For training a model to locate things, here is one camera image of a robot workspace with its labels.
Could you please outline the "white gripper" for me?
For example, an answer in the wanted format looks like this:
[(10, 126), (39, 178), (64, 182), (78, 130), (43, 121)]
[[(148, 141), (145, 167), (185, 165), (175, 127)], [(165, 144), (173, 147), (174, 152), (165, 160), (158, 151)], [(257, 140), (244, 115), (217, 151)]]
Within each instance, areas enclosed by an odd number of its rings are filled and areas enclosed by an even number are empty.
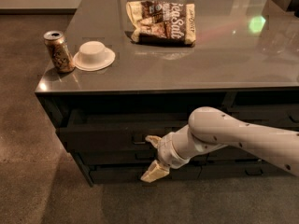
[(147, 183), (161, 179), (170, 173), (170, 168), (179, 169), (190, 160), (183, 159), (175, 151), (174, 134), (169, 133), (163, 138), (156, 135), (147, 135), (145, 140), (158, 150), (158, 160), (151, 163), (148, 170), (141, 176), (141, 180)]

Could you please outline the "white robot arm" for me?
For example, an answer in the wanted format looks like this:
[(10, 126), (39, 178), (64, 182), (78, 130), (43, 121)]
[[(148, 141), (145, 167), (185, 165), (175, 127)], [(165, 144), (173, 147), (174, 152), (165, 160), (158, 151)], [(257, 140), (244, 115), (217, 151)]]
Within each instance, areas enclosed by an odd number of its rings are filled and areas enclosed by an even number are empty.
[(299, 176), (299, 134), (295, 131), (252, 124), (235, 119), (213, 107), (200, 107), (188, 123), (163, 137), (148, 135), (157, 149), (157, 159), (141, 176), (151, 183), (169, 175), (191, 158), (224, 147), (237, 147), (276, 167)]

